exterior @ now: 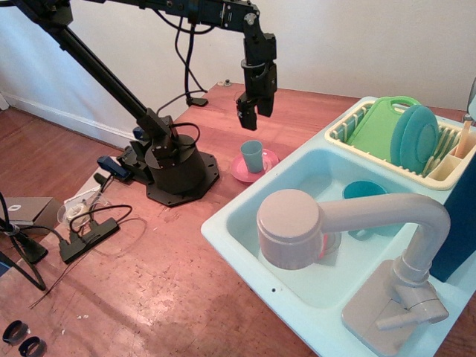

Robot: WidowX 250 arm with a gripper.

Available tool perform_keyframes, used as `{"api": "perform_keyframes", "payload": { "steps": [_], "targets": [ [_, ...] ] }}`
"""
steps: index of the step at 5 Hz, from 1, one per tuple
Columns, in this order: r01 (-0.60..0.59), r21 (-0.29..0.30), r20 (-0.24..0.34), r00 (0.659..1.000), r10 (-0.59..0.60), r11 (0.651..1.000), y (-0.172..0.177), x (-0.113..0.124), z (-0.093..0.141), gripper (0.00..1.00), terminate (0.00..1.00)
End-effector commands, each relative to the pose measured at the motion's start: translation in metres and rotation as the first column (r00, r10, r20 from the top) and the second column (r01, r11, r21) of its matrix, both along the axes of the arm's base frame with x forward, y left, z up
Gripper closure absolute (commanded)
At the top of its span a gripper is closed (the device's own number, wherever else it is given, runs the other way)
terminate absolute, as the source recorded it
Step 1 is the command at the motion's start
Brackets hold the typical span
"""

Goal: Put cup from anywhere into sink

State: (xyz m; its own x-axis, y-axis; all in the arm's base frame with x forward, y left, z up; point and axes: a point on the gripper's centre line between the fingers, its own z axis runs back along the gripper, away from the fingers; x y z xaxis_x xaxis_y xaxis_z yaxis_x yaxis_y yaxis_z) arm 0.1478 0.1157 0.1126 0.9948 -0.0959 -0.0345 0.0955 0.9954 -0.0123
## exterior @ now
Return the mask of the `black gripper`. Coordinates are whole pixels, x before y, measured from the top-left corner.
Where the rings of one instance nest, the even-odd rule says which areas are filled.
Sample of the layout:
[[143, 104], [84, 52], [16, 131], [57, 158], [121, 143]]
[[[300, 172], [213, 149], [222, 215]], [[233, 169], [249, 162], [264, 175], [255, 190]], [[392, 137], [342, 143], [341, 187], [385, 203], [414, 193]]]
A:
[[237, 100], [237, 115], [243, 129], [257, 130], [258, 114], [270, 118], [274, 108], [274, 93], [277, 90], [276, 38], [273, 33], [245, 33], [245, 59], [241, 66], [244, 72], [245, 92]]

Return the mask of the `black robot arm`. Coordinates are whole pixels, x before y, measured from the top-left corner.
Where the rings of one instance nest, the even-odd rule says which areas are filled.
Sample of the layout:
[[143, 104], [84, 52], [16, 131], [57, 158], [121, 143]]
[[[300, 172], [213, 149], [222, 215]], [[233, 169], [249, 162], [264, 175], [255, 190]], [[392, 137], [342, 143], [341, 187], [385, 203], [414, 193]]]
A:
[[[277, 90], [277, 40], [260, 27], [260, 10], [251, 1], [132, 1], [140, 9], [151, 9], [187, 19], [195, 35], [195, 26], [221, 28], [242, 33], [245, 58], [245, 91], [237, 99], [237, 116], [242, 128], [255, 130], [257, 116], [270, 117]], [[2, 1], [2, 7], [17, 7], [29, 20], [48, 33], [96, 81], [113, 96], [145, 131], [154, 145], [167, 149], [192, 147], [193, 139], [183, 141], [175, 127], [152, 112], [98, 59], [69, 28], [73, 21], [69, 1]]]

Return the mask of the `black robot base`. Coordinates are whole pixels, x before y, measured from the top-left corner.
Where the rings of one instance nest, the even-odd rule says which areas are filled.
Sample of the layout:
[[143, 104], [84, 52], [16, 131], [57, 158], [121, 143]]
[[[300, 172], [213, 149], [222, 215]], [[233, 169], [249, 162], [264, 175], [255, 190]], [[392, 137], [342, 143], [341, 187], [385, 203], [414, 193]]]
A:
[[219, 178], [215, 157], [199, 151], [189, 135], [131, 141], [118, 161], [145, 185], [148, 199], [167, 207], [201, 199]]

